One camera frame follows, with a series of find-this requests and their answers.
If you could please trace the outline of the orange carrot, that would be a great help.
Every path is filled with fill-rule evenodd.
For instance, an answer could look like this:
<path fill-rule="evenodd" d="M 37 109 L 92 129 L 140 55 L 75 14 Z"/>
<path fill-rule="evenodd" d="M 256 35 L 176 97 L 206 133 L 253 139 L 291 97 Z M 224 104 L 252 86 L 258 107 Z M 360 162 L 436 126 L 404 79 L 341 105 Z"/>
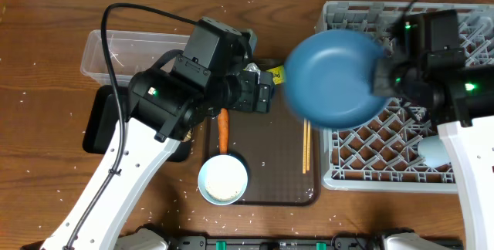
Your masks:
<path fill-rule="evenodd" d="M 222 108 L 218 115 L 218 148 L 220 154 L 228 153 L 229 116 L 228 111 Z"/>

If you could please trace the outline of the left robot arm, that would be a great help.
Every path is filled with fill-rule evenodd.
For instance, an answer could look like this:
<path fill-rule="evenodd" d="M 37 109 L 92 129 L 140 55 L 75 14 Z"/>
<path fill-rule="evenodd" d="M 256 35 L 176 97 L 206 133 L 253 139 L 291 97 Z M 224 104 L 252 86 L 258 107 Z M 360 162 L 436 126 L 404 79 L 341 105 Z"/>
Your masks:
<path fill-rule="evenodd" d="M 222 109 L 268 113 L 272 76 L 249 72 L 256 36 L 208 17 L 185 48 L 166 52 L 128 85 L 123 123 L 44 249 L 111 249 L 145 187 L 191 130 Z"/>

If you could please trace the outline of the blue plate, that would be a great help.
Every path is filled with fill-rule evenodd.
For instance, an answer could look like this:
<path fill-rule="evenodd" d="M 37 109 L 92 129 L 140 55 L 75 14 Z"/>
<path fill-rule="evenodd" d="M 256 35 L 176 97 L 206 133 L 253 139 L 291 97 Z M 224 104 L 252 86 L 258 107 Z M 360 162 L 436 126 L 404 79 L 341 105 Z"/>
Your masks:
<path fill-rule="evenodd" d="M 294 114 L 320 128 L 363 126 L 390 103 L 372 93 L 384 48 L 352 30 L 319 32 L 301 42 L 284 64 L 284 95 Z"/>

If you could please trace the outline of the brown food scrap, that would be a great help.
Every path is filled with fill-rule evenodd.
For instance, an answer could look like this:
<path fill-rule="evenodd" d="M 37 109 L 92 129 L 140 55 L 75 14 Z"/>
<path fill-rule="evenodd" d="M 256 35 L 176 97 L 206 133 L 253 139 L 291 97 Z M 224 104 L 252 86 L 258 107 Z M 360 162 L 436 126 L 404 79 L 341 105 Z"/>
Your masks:
<path fill-rule="evenodd" d="M 182 142 L 188 142 L 192 138 L 192 130 L 189 130 L 186 135 L 184 136 L 184 139 Z"/>

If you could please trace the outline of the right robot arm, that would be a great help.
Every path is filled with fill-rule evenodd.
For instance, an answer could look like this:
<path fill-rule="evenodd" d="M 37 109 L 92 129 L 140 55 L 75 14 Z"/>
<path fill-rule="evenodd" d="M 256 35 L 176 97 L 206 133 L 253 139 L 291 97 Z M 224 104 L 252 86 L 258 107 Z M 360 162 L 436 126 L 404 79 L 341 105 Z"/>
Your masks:
<path fill-rule="evenodd" d="M 454 10 L 402 15 L 372 92 L 426 108 L 448 152 L 467 249 L 493 247 L 493 67 L 466 66 Z"/>

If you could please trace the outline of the light blue cup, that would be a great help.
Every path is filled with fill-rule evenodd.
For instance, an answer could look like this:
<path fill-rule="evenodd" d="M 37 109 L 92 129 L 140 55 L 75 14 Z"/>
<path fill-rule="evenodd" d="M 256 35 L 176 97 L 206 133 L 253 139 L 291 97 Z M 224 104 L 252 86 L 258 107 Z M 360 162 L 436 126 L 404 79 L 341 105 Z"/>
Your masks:
<path fill-rule="evenodd" d="M 425 137 L 418 143 L 418 155 L 428 167 L 440 167 L 450 163 L 448 152 L 439 136 Z"/>

